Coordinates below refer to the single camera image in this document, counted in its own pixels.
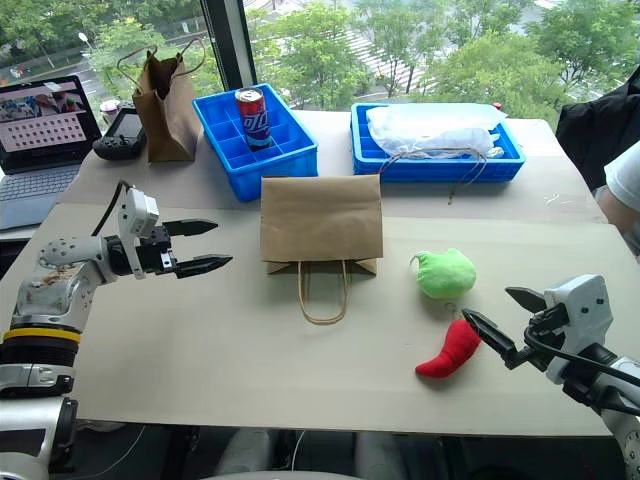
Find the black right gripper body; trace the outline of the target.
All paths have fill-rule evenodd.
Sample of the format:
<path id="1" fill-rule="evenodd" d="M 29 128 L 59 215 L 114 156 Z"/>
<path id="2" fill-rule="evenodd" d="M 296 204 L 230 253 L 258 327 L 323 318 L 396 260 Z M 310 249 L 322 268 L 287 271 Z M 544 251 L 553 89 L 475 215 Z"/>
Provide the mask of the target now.
<path id="1" fill-rule="evenodd" d="M 513 370 L 523 363 L 530 363 L 540 371 L 546 371 L 555 352 L 564 345 L 568 324 L 568 314 L 563 305 L 558 305 L 536 313 L 524 330 L 525 346 L 518 350 L 515 346 L 508 351 L 505 366 Z"/>

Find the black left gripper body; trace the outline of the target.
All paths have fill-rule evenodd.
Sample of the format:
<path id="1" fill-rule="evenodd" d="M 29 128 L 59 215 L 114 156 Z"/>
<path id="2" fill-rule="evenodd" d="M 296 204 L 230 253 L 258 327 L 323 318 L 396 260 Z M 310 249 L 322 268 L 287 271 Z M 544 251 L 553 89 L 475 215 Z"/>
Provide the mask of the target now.
<path id="1" fill-rule="evenodd" d="M 155 227 L 149 237 L 140 238 L 135 250 L 144 273 L 161 275 L 175 271 L 177 261 L 172 253 L 170 232 L 165 226 Z"/>

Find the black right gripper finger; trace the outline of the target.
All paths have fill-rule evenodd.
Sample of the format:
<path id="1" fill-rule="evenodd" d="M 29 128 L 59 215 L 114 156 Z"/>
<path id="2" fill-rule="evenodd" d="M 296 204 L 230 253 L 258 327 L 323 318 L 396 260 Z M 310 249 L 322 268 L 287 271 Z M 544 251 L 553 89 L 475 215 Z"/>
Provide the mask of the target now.
<path id="1" fill-rule="evenodd" d="M 513 357 L 516 354 L 514 342 L 483 314 L 464 308 L 462 315 L 481 340 L 501 357 Z"/>
<path id="2" fill-rule="evenodd" d="M 544 296 L 526 287 L 506 287 L 505 292 L 522 308 L 538 313 L 547 308 Z"/>

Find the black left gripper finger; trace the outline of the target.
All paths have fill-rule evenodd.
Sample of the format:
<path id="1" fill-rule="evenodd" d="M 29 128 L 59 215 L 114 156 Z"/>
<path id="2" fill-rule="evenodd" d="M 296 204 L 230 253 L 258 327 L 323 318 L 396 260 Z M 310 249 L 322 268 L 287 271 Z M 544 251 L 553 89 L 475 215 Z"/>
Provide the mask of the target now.
<path id="1" fill-rule="evenodd" d="M 213 270 L 217 270 L 233 259 L 228 255 L 203 255 L 188 261 L 178 262 L 174 273 L 178 279 L 203 275 Z"/>
<path id="2" fill-rule="evenodd" d="M 182 219 L 167 221 L 164 223 L 164 230 L 168 237 L 174 236 L 197 236 L 216 229 L 218 224 L 206 219 Z"/>

